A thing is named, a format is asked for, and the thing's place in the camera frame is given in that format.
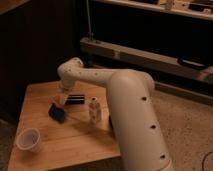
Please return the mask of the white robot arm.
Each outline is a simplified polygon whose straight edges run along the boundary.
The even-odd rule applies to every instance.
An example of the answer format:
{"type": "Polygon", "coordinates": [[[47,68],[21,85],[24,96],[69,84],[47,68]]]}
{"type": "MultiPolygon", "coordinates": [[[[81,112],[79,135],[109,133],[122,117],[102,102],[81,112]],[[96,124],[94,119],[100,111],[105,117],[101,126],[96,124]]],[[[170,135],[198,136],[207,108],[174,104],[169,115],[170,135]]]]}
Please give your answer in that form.
{"type": "Polygon", "coordinates": [[[61,102],[77,80],[102,86],[125,171],[174,171],[153,108],[153,78],[132,69],[86,68],[72,58],[57,68],[61,102]]]}

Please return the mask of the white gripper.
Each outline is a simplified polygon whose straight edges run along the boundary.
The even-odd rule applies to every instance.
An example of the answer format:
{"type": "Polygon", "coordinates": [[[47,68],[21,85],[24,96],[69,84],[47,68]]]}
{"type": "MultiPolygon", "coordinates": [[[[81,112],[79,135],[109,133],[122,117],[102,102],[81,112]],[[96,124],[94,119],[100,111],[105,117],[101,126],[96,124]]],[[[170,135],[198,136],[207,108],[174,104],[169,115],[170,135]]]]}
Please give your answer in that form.
{"type": "Polygon", "coordinates": [[[59,82],[59,89],[60,89],[60,102],[59,102],[59,97],[52,97],[51,98],[51,103],[55,104],[56,106],[64,106],[68,96],[71,94],[71,88],[65,88],[61,82],[59,82]]]}

